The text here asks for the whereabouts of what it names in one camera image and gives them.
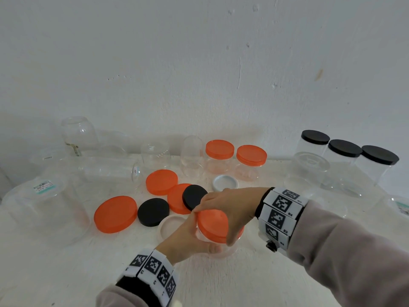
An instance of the jar with orange lid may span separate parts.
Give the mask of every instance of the jar with orange lid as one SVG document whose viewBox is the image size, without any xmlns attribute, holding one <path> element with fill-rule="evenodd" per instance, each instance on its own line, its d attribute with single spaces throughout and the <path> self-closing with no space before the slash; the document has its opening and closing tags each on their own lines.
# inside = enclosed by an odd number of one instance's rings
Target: jar with orange lid
<svg viewBox="0 0 409 307">
<path fill-rule="evenodd" d="M 226 244 L 229 230 L 228 217 L 220 210 L 204 210 L 197 214 L 196 236 L 206 242 L 213 242 L 222 246 L 222 252 L 207 254 L 210 258 L 226 258 L 237 251 L 237 242 L 231 247 Z M 244 227 L 238 233 L 238 239 L 242 236 Z"/>
<path fill-rule="evenodd" d="M 225 140 L 212 140 L 206 144 L 206 169 L 212 174 L 223 174 L 231 169 L 234 145 Z"/>
<path fill-rule="evenodd" d="M 267 153 L 255 145 L 242 145 L 237 149 L 236 157 L 240 164 L 236 165 L 234 175 L 239 180 L 251 182 L 257 180 L 258 167 L 265 164 Z"/>
</svg>

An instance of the white table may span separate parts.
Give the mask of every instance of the white table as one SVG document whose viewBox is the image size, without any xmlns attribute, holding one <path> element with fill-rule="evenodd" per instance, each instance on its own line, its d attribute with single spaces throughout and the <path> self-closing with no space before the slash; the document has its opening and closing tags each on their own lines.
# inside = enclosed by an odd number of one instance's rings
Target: white table
<svg viewBox="0 0 409 307">
<path fill-rule="evenodd" d="M 200 184 L 211 191 L 212 176 L 201 180 L 184 177 L 178 157 L 172 157 L 179 183 Z M 286 161 L 268 160 L 256 183 L 246 186 L 283 185 Z M 92 219 L 104 201 L 95 185 L 83 185 L 79 194 Z M 142 184 L 133 194 L 138 206 L 155 196 Z M 301 266 L 280 253 L 272 253 L 257 237 L 253 220 L 231 257 L 214 260 L 201 255 L 178 264 L 180 283 L 175 298 L 185 307 L 222 306 L 339 306 L 328 289 L 310 278 Z M 21 232 L 0 206 L 0 306 L 94 306 L 95 296 L 118 275 L 145 245 L 156 245 L 156 227 L 136 220 L 116 234 L 102 234 L 92 224 L 79 242 L 62 249 L 32 240 Z"/>
</svg>

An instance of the orange lid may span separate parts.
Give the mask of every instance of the orange lid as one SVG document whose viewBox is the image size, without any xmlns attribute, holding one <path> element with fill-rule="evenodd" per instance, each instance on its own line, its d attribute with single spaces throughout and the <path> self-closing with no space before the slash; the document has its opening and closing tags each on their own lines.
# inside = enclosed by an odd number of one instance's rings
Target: orange lid
<svg viewBox="0 0 409 307">
<path fill-rule="evenodd" d="M 259 167 L 265 164 L 267 153 L 255 145 L 242 145 L 237 149 L 236 157 L 244 165 Z"/>
<path fill-rule="evenodd" d="M 206 144 L 206 154 L 218 160 L 229 159 L 234 155 L 234 145 L 225 140 L 212 140 Z"/>
<path fill-rule="evenodd" d="M 190 214 L 190 210 L 186 208 L 181 198 L 184 190 L 188 187 L 189 183 L 178 184 L 170 190 L 168 194 L 168 204 L 172 211 L 178 214 Z"/>
<path fill-rule="evenodd" d="M 167 195 L 175 185 L 177 174 L 167 169 L 156 170 L 146 178 L 146 189 L 156 196 Z"/>
<path fill-rule="evenodd" d="M 117 196 L 105 201 L 94 214 L 96 227 L 106 234 L 120 232 L 130 226 L 138 215 L 133 198 Z"/>
<path fill-rule="evenodd" d="M 197 226 L 207 239 L 217 243 L 226 243 L 229 222 L 227 215 L 223 211 L 200 211 L 197 215 Z M 243 234 L 243 231 L 244 227 L 238 233 L 239 238 Z"/>
</svg>

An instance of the black lid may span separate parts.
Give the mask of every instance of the black lid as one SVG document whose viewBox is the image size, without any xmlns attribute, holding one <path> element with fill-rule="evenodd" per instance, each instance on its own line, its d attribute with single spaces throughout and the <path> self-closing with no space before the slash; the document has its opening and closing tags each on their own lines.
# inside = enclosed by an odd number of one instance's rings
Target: black lid
<svg viewBox="0 0 409 307">
<path fill-rule="evenodd" d="M 383 165 L 395 165 L 399 161 L 399 157 L 395 153 L 374 145 L 364 145 L 362 156 Z"/>
<path fill-rule="evenodd" d="M 193 184 L 186 187 L 181 198 L 186 208 L 192 211 L 196 206 L 200 204 L 200 201 L 206 194 L 207 190 L 205 190 L 200 185 Z"/>
<path fill-rule="evenodd" d="M 328 148 L 332 152 L 346 157 L 356 158 L 362 153 L 362 149 L 355 143 L 339 139 L 331 140 Z"/>
<path fill-rule="evenodd" d="M 325 145 L 328 144 L 328 142 L 330 142 L 329 136 L 322 133 L 321 131 L 316 130 L 304 130 L 301 133 L 301 138 L 303 138 L 305 141 L 309 143 L 318 145 Z"/>
<path fill-rule="evenodd" d="M 138 209 L 138 219 L 147 227 L 158 226 L 169 215 L 169 205 L 162 198 L 151 198 Z"/>
</svg>

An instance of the person's left hand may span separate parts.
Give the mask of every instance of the person's left hand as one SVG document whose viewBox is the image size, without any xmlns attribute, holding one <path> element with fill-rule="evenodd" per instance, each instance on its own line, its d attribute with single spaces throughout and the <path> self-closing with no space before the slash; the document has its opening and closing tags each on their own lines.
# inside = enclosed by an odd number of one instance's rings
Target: person's left hand
<svg viewBox="0 0 409 307">
<path fill-rule="evenodd" d="M 192 212 L 187 220 L 155 249 L 166 255 L 169 262 L 175 265 L 196 253 L 220 253 L 220 245 L 204 242 L 196 237 L 197 214 Z"/>
</svg>

